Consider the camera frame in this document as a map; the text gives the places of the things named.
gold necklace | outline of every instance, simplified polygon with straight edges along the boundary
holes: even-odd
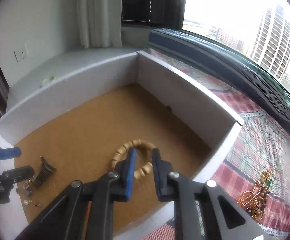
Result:
[[[271,169],[259,173],[260,181],[255,182],[253,190],[245,191],[240,197],[240,201],[237,202],[255,221],[263,218],[272,182],[271,173]]]

pink plaid blanket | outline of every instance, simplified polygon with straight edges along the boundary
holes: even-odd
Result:
[[[153,49],[147,53],[169,63],[208,88],[245,120],[239,136],[213,179],[236,201],[251,190],[259,173],[272,169],[271,193],[259,225],[274,239],[290,232],[290,136],[261,107],[233,87]],[[144,239],[174,239],[169,221]]]

black clamp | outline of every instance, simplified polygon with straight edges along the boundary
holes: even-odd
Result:
[[[1,149],[0,160],[7,160],[21,155],[21,150],[18,147]],[[9,194],[13,188],[13,184],[21,182],[27,178],[34,176],[34,170],[31,166],[24,166],[9,171],[4,171],[0,175],[0,204],[9,203]]]
[[[205,184],[173,171],[159,150],[152,150],[152,164],[158,200],[174,201],[175,239],[203,239],[197,204],[201,211],[205,239],[256,239],[264,232],[255,221],[215,181]]]
[[[113,202],[126,202],[131,196],[135,154],[130,148],[126,159],[97,181],[72,181],[16,239],[80,239],[89,201],[86,239],[112,239]]]

white wall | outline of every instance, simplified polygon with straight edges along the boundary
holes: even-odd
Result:
[[[23,44],[28,56],[17,62],[14,51]],[[9,86],[79,46],[76,0],[0,1],[0,66]]]

cork board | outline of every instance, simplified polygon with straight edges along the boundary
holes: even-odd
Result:
[[[134,139],[152,142],[175,171],[190,177],[210,153],[194,131],[139,84],[118,88],[55,118],[16,145],[22,150],[21,157],[15,159],[16,168],[31,165],[38,174],[40,156],[57,168],[34,192],[32,203],[23,205],[28,222],[71,181],[85,183],[107,173],[116,149]],[[137,156],[136,166],[140,167],[145,163],[144,153]],[[23,203],[22,183],[18,188]],[[37,202],[42,207],[35,207]],[[114,231],[160,205],[152,173],[134,181],[131,200],[114,203]]]

